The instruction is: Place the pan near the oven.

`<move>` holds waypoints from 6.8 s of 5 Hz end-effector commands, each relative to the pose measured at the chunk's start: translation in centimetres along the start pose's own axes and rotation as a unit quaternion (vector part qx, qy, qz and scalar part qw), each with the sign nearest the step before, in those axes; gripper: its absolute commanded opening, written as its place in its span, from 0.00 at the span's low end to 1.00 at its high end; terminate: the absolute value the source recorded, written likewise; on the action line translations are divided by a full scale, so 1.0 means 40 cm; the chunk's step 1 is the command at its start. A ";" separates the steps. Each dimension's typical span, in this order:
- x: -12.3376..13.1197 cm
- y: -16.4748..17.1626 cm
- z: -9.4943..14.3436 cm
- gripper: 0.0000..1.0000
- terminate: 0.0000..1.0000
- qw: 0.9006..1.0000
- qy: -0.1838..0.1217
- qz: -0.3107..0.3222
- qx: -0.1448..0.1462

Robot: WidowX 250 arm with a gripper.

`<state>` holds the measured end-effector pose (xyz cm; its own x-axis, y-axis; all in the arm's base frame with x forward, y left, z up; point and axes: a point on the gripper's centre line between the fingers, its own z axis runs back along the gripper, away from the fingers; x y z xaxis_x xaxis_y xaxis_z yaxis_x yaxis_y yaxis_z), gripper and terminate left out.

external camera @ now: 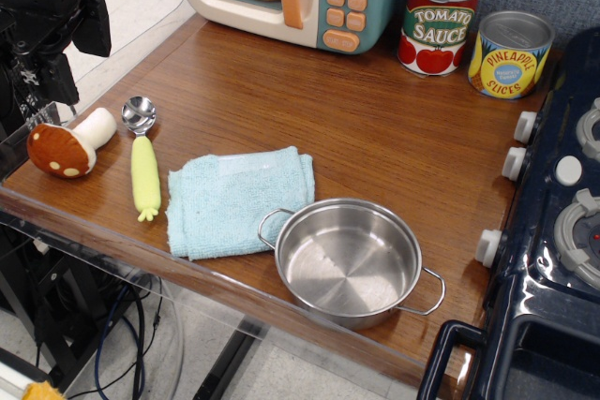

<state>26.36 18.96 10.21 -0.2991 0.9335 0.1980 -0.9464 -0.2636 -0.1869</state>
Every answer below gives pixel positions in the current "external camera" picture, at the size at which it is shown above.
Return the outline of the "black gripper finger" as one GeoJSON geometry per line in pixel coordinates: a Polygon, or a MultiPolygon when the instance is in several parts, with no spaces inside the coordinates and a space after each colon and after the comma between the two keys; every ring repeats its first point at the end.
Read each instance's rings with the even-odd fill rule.
{"type": "Polygon", "coordinates": [[[110,19],[105,0],[82,0],[72,42],[83,53],[108,57],[112,50],[110,19]]]}
{"type": "Polygon", "coordinates": [[[41,93],[47,100],[68,106],[79,102],[79,93],[70,65],[63,53],[44,55],[39,77],[41,93]]]}

